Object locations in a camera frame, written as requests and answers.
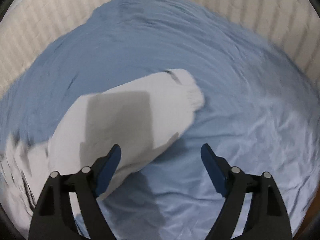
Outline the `white puffer jacket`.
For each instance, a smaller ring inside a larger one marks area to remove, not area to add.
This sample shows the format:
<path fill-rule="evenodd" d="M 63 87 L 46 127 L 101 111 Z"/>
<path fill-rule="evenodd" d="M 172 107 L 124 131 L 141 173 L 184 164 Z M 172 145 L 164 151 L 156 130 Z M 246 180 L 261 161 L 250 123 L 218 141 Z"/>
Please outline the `white puffer jacket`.
<path fill-rule="evenodd" d="M 49 175 L 76 173 L 119 145 L 120 163 L 109 186 L 98 193 L 98 199 L 106 198 L 179 139 L 204 102 L 188 71 L 169 69 L 79 97 L 45 142 L 29 146 L 10 134 L 1 153 L 1 204 L 7 216 L 27 237 Z"/>

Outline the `blue bed sheet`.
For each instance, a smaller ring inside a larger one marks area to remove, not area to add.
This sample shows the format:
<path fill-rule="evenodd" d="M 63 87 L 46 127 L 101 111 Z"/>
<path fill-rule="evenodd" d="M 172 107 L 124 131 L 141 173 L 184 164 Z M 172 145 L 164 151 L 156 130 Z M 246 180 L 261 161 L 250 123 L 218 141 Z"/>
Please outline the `blue bed sheet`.
<path fill-rule="evenodd" d="M 119 239 L 204 239 L 223 205 L 207 143 L 251 174 L 270 172 L 297 231 L 319 180 L 319 92 L 264 38 L 184 0 L 114 0 L 58 38 L 1 100 L 1 148 L 52 136 L 81 95 L 182 68 L 204 93 L 193 125 L 100 207 Z"/>

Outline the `beige striped headboard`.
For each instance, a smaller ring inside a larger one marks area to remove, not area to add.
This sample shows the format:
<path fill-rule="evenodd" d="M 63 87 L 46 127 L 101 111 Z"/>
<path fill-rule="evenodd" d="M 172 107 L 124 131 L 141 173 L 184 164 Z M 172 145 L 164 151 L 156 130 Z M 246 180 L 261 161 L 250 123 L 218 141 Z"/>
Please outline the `beige striped headboard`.
<path fill-rule="evenodd" d="M 110 0 L 4 0 L 1 93 L 44 49 Z M 319 85 L 319 0 L 190 0 L 280 46 Z"/>

